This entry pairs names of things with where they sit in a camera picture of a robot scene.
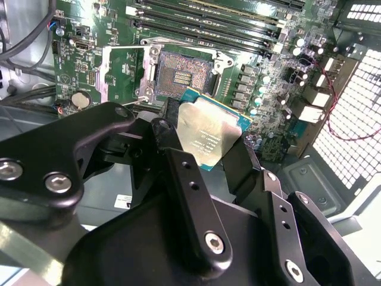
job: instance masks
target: metal panel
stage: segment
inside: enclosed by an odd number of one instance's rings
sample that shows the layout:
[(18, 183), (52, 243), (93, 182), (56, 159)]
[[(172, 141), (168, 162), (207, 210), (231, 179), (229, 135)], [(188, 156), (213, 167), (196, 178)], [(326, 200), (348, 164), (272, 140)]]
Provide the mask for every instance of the metal panel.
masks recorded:
[(286, 178), (284, 183), (292, 192), (307, 194), (325, 216), (339, 213), (345, 208), (345, 203), (311, 157), (284, 168), (283, 173)]

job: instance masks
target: black capacitor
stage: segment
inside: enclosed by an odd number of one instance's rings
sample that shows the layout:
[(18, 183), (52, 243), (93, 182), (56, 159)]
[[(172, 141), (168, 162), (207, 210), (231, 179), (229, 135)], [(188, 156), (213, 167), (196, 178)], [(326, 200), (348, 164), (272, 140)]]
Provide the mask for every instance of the black capacitor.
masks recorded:
[(297, 77), (295, 79), (295, 83), (299, 86), (304, 86), (305, 85), (305, 82), (300, 78), (300, 77)]
[(311, 58), (309, 55), (302, 54), (299, 57), (299, 63), (301, 63), (303, 66), (309, 67), (314, 62), (314, 59)]
[(321, 55), (322, 53), (324, 53), (324, 49), (320, 46), (317, 46), (317, 45), (311, 45), (310, 49), (318, 55)]
[(300, 70), (300, 71), (298, 72), (298, 76), (299, 76), (301, 79), (308, 79), (308, 75), (307, 75), (304, 71), (302, 71), (302, 70)]
[(287, 110), (283, 110), (283, 111), (282, 111), (282, 114), (283, 114), (283, 116), (285, 117), (286, 120), (291, 119), (291, 114), (288, 113)]

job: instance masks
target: capacitor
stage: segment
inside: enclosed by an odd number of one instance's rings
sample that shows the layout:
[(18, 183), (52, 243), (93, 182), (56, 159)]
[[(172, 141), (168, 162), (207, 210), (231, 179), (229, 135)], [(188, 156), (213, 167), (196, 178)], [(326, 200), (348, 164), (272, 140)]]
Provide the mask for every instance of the capacitor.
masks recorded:
[(71, 101), (78, 109), (85, 109), (91, 104), (91, 96), (85, 91), (77, 91), (71, 96)]
[(308, 66), (312, 65), (312, 63), (314, 62), (314, 59), (311, 58), (309, 55), (302, 54), (302, 55), (300, 56), (299, 62), (300, 62), (303, 66), (308, 67)]
[(262, 99), (260, 97), (255, 97), (254, 98), (254, 105), (260, 106), (261, 104), (262, 104)]
[(304, 71), (302, 71), (302, 70), (298, 72), (298, 76), (301, 79), (308, 79), (308, 75)]
[(294, 48), (291, 49), (291, 52), (292, 52), (292, 54), (293, 54), (294, 56), (297, 57), (298, 55), (301, 54), (302, 49), (296, 46), (296, 47), (294, 47)]
[(263, 85), (260, 85), (257, 87), (257, 91), (260, 93), (260, 94), (264, 94), (266, 91), (267, 91), (267, 88)]
[(317, 46), (317, 45), (311, 45), (310, 49), (318, 55), (321, 55), (322, 53), (324, 53), (324, 49), (320, 46)]
[(251, 107), (251, 108), (249, 109), (249, 113), (250, 113), (250, 116), (256, 116), (257, 113), (258, 113), (258, 111), (257, 111), (256, 108)]
[(299, 37), (297, 37), (297, 38), (295, 39), (295, 44), (296, 44), (296, 46), (298, 46), (298, 47), (302, 47), (302, 46), (304, 46), (305, 41), (304, 41), (303, 38), (299, 38)]
[(285, 117), (286, 120), (290, 120), (291, 119), (291, 114), (289, 114), (287, 110), (283, 110), (282, 114), (283, 114), (283, 116)]
[(271, 82), (271, 77), (268, 76), (268, 75), (266, 75), (266, 74), (264, 74), (264, 75), (262, 76), (262, 82), (263, 82), (265, 85), (268, 84), (268, 83), (270, 83), (270, 82)]
[(295, 79), (295, 83), (299, 86), (304, 86), (305, 85), (305, 82), (300, 78), (300, 77), (297, 77)]
[(261, 145), (262, 142), (263, 142), (262, 136), (257, 136), (257, 141), (255, 143), (257, 143), (258, 145)]
[(285, 105), (286, 104), (286, 100), (284, 98), (282, 98), (282, 97), (277, 97), (276, 101), (279, 102), (280, 105)]

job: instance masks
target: robotic arm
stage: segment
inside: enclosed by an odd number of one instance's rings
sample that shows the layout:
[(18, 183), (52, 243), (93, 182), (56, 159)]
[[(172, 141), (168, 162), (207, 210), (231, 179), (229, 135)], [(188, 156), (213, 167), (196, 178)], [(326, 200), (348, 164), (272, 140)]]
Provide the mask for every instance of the robotic arm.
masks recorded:
[[(52, 285), (378, 285), (306, 195), (282, 192), (239, 139), (210, 197), (176, 134), (105, 103), (0, 142), (0, 247)], [(131, 165), (133, 208), (86, 234), (83, 183)]]

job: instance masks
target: white ventilation grille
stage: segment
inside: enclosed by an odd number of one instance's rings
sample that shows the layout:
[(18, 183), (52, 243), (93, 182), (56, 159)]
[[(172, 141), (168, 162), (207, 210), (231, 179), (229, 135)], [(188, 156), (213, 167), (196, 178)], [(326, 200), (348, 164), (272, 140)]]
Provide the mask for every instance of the white ventilation grille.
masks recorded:
[[(332, 112), (330, 124), (342, 138), (358, 138), (381, 127), (381, 53), (368, 50)], [(381, 172), (381, 134), (343, 141), (329, 133), (327, 123), (314, 148), (350, 189), (360, 177), (369, 181)]]

